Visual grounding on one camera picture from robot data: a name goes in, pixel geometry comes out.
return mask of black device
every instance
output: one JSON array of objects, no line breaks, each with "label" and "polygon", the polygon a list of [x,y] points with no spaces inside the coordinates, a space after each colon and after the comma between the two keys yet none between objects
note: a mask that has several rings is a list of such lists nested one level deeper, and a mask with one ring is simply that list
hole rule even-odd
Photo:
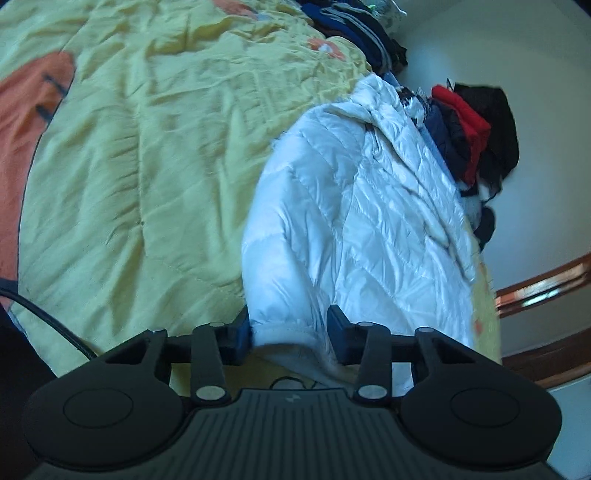
[{"label": "black device", "polygon": [[[246,307],[232,324],[168,337],[146,331],[35,392],[23,429],[43,460],[31,480],[557,480],[546,463],[561,427],[554,398],[428,327],[414,336],[351,324],[327,329],[345,390],[250,390],[232,399],[223,365],[251,349]],[[414,387],[391,396],[392,362]],[[190,363],[191,397],[169,386]]]}]

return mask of pile of clothes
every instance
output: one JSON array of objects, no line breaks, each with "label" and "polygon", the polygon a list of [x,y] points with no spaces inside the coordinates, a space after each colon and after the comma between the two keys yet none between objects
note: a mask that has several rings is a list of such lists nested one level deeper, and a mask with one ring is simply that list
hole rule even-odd
[{"label": "pile of clothes", "polygon": [[354,43],[377,75],[399,72],[408,65],[406,48],[390,38],[372,11],[359,0],[298,0],[301,10],[326,37]]},{"label": "pile of clothes", "polygon": [[[389,76],[408,116],[443,171],[456,182],[460,202],[484,249],[495,230],[495,213],[486,203],[519,160],[515,119],[505,92],[489,86],[436,85],[428,98],[412,93]],[[479,185],[488,189],[482,199]]]}]

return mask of yellow bedspread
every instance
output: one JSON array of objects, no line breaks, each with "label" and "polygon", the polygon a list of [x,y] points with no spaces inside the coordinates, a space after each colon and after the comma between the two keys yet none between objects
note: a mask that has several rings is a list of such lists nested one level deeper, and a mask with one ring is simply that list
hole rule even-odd
[{"label": "yellow bedspread", "polygon": [[[0,11],[0,77],[52,51],[74,57],[28,178],[18,284],[97,352],[146,328],[180,335],[235,317],[242,230],[271,141],[368,72],[344,39],[333,39],[344,60],[312,50],[322,36],[290,3],[249,5],[261,20],[210,0]],[[83,363],[12,310],[56,374]]]}]

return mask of quilted fabric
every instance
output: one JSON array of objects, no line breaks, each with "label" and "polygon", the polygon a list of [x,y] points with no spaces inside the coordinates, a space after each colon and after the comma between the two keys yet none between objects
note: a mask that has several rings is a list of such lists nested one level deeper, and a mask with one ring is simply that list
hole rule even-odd
[{"label": "quilted fabric", "polygon": [[[326,310],[412,335],[431,326],[473,345],[470,236],[454,185],[374,74],[347,102],[305,113],[275,145],[256,187],[242,243],[256,346],[295,345],[273,360],[350,380],[336,363]],[[393,367],[394,393],[412,386]]]}]

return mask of metal screw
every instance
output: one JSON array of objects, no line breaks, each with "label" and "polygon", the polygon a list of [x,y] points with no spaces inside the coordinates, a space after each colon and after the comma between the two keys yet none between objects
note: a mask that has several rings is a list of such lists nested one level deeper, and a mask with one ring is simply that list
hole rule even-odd
[{"label": "metal screw", "polygon": [[381,385],[364,385],[357,390],[357,393],[366,400],[379,400],[388,395],[388,390]]},{"label": "metal screw", "polygon": [[222,387],[218,387],[217,385],[205,385],[205,387],[198,388],[195,392],[197,398],[199,400],[205,401],[216,401],[223,398],[226,394],[226,390]]}]

